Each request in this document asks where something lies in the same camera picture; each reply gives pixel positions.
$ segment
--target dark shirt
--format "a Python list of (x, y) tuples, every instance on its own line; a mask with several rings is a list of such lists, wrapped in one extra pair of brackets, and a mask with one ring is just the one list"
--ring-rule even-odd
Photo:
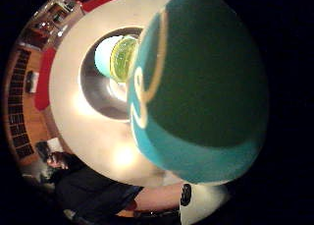
[(69, 170), (62, 170), (55, 177), (55, 193), (61, 206), (75, 212), (76, 217), (103, 224), (109, 216), (123, 210), (142, 189), (106, 178), (71, 157)]

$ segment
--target teal baseball cap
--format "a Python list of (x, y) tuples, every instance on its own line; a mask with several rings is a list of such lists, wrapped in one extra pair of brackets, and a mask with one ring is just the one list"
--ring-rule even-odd
[(263, 145), (259, 50), (222, 0), (171, 0), (144, 30), (128, 88), (139, 150), (191, 183), (243, 175)]

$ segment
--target man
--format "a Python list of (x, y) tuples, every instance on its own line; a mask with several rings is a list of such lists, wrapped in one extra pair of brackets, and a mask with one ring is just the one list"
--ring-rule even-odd
[[(125, 221), (115, 214), (121, 210), (170, 209), (175, 210), (169, 214), (172, 220), (180, 220), (177, 208), (183, 183), (148, 189), (106, 178), (86, 166), (73, 154), (57, 151), (42, 158), (53, 169), (52, 175), (45, 180), (55, 185), (57, 201), (74, 222), (92, 225), (138, 224), (140, 219), (130, 218)], [(164, 216), (163, 213), (157, 213), (155, 220), (158, 220), (160, 215)]]

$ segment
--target person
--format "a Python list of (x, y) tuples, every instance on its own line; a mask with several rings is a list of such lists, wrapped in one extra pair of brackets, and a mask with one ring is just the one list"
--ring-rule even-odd
[(53, 169), (45, 182), (54, 184), (56, 200), (67, 217), (78, 224), (138, 223), (138, 219), (124, 221), (117, 217), (121, 210), (137, 210), (151, 217), (163, 216), (164, 210), (173, 211), (172, 219), (180, 221), (178, 208), (183, 183), (156, 189), (123, 184), (95, 172), (67, 152), (49, 153), (45, 162)]

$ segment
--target green drink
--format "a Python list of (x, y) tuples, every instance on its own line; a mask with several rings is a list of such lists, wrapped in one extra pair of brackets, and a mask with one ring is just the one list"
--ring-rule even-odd
[(125, 83), (129, 76), (131, 57), (136, 47), (136, 39), (124, 36), (115, 45), (110, 57), (110, 73), (118, 83)]
[(131, 35), (112, 36), (103, 40), (95, 51), (95, 65), (104, 76), (125, 83), (137, 39)]

